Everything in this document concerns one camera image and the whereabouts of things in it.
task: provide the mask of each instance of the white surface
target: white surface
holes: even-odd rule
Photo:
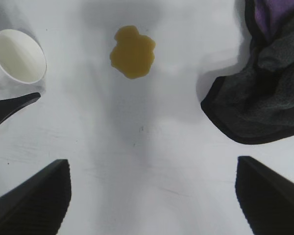
[[[44,53],[35,40],[18,30],[0,31],[0,84],[33,84],[46,69]]]
[[[237,9],[233,0],[0,0],[0,29],[33,35],[48,63],[46,94],[0,127],[0,195],[67,158],[73,197],[60,235],[251,235],[237,157],[294,181],[294,137],[241,145],[199,106],[197,81],[203,98],[246,62]],[[109,61],[128,24],[157,43],[150,74],[134,81]]]

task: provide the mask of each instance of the white paper cup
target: white paper cup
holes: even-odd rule
[[[34,39],[13,29],[0,31],[0,87],[34,84],[46,70],[45,55]]]

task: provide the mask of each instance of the liquid spill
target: liquid spill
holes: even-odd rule
[[[155,58],[156,43],[148,36],[140,35],[133,25],[120,28],[114,39],[117,45],[110,54],[111,66],[129,79],[147,75]]]

